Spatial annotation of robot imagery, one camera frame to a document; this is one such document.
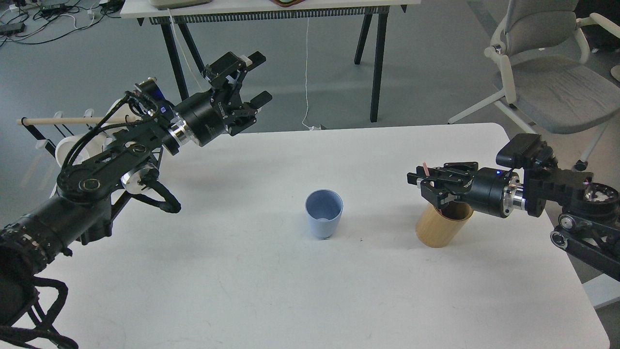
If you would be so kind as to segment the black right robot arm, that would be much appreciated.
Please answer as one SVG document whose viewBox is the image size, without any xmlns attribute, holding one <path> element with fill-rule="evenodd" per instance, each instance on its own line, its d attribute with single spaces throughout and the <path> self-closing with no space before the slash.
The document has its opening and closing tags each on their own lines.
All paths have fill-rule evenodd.
<svg viewBox="0 0 620 349">
<path fill-rule="evenodd" d="M 465 203 L 474 211 L 505 218 L 512 210 L 539 217 L 548 201 L 562 212 L 551 241 L 592 268 L 618 280 L 619 192 L 595 183 L 591 172 L 558 167 L 552 148 L 536 133 L 519 133 L 496 156 L 499 169 L 476 162 L 418 166 L 407 181 L 435 208 Z"/>
</svg>

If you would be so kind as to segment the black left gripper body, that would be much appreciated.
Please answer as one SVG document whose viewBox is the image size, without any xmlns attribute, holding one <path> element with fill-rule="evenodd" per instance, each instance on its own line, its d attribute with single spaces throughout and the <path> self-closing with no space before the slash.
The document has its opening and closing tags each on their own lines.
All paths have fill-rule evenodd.
<svg viewBox="0 0 620 349">
<path fill-rule="evenodd" d="M 242 132 L 242 101 L 230 88 L 211 88 L 195 93 L 175 106 L 177 126 L 195 144 L 204 146 L 223 133 Z"/>
</svg>

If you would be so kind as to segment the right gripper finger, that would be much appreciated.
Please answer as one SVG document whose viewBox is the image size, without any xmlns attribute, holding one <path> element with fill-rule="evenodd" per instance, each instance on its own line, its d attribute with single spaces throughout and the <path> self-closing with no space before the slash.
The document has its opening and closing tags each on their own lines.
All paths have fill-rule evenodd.
<svg viewBox="0 0 620 349">
<path fill-rule="evenodd" d="M 419 166 L 419 177 L 430 181 L 467 181 L 479 170 L 478 162 L 449 162 L 441 167 L 429 167 L 430 176 L 425 177 L 423 167 Z"/>
<path fill-rule="evenodd" d="M 421 196 L 439 210 L 458 200 L 458 195 L 454 194 L 453 190 L 453 185 L 457 182 L 439 177 L 424 177 L 416 173 L 407 173 L 407 182 L 416 185 Z"/>
</svg>

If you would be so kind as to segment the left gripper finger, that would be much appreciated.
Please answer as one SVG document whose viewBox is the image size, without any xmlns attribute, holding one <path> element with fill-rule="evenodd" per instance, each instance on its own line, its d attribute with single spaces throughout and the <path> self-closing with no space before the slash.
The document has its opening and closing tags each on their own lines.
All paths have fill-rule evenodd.
<svg viewBox="0 0 620 349">
<path fill-rule="evenodd" d="M 238 96 L 241 92 L 242 82 L 248 72 L 266 62 L 266 56 L 259 51 L 248 57 L 240 57 L 232 52 L 227 52 L 212 64 L 206 64 L 202 71 L 203 78 L 209 82 L 211 89 L 202 93 L 202 96 L 224 92 L 226 97 Z"/>
<path fill-rule="evenodd" d="M 257 114 L 263 106 L 272 101 L 268 91 L 263 91 L 250 102 L 242 102 L 241 106 L 231 109 L 228 117 L 228 134 L 235 136 L 257 122 Z"/>
</svg>

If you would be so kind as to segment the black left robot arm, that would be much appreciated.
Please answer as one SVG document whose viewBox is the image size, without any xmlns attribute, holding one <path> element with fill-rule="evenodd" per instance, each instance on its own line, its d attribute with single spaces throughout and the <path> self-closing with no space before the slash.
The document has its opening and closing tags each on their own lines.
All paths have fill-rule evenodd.
<svg viewBox="0 0 620 349">
<path fill-rule="evenodd" d="M 187 141 L 204 146 L 222 133 L 235 136 L 254 125 L 272 95 L 264 91 L 243 102 L 240 90 L 247 73 L 265 60 L 259 52 L 224 54 L 204 68 L 210 89 L 177 105 L 148 79 L 126 91 L 80 137 L 62 162 L 55 194 L 1 231 L 3 342 L 29 348 L 30 341 L 44 338 L 60 349 L 78 347 L 53 327 L 68 287 L 37 274 L 58 254 L 71 256 L 73 241 L 86 245 L 110 237 L 113 220 L 131 199 L 179 212 L 179 201 L 159 182 L 153 152 L 165 148 L 175 155 Z"/>
</svg>

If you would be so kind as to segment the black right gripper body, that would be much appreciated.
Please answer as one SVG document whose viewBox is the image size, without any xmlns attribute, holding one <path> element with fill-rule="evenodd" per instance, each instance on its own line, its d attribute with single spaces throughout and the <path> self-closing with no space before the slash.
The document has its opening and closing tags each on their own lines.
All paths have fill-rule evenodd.
<svg viewBox="0 0 620 349">
<path fill-rule="evenodd" d="M 467 181 L 453 181 L 454 194 L 458 195 L 457 203 L 467 203 L 474 211 L 505 218 L 512 212 L 509 203 L 516 192 L 520 177 L 512 170 L 480 168 Z"/>
</svg>

